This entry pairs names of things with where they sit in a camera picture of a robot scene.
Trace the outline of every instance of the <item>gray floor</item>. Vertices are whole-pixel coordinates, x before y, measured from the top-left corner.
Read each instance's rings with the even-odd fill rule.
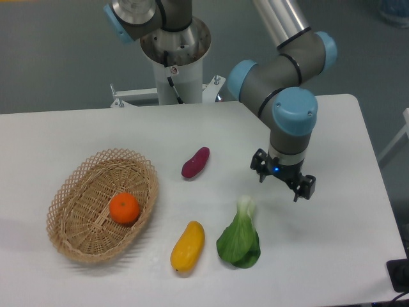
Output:
[[[356,96],[378,154],[409,107],[409,29],[386,24],[376,2],[299,1],[312,28],[330,33],[339,48],[337,64],[304,87]],[[0,3],[0,113],[103,108],[112,102],[110,83],[117,90],[155,86],[139,44],[122,45],[111,31],[105,3]],[[276,55],[251,1],[194,0],[194,14],[212,32],[204,81],[227,77],[243,59],[264,63]],[[340,115],[348,120],[347,109]],[[382,169],[399,224],[409,223],[408,154],[406,145]]]

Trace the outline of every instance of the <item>plastic vegetable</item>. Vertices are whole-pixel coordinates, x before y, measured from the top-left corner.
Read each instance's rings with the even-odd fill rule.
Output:
[[[194,156],[187,161],[182,169],[181,175],[185,178],[193,178],[205,168],[210,156],[210,149],[207,147],[200,148]]]
[[[171,265],[176,272],[189,272],[199,260],[205,244],[205,230],[196,221],[191,221],[171,254]]]
[[[237,201],[237,213],[216,242],[221,259],[235,267],[252,267],[261,254],[259,237],[252,224],[256,204],[250,196],[241,196]]]
[[[109,202],[111,218],[121,224],[131,223],[141,213],[137,199],[130,193],[119,193]]]

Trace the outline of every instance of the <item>yellow mango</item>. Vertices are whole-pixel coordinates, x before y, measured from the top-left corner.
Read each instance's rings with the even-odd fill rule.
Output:
[[[182,233],[171,254],[171,265],[176,272],[189,272],[196,265],[205,244],[205,230],[191,221]]]

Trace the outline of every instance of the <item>metal cylinder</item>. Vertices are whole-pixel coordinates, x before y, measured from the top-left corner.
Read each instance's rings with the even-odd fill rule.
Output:
[[[308,28],[295,0],[253,0],[276,46]]]
[[[178,103],[169,76],[184,103],[202,102],[203,58],[211,41],[208,27],[197,18],[182,31],[158,29],[141,38],[142,50],[153,65],[159,104]],[[172,67],[175,73],[169,75]]]
[[[144,24],[156,11],[155,0],[112,0],[115,14],[129,24]]]

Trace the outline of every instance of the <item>purple sweet potato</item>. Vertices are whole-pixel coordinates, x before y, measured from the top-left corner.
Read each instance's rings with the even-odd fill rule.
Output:
[[[182,169],[181,175],[185,178],[193,178],[205,168],[209,159],[210,149],[207,147],[200,148],[194,156],[187,161]]]

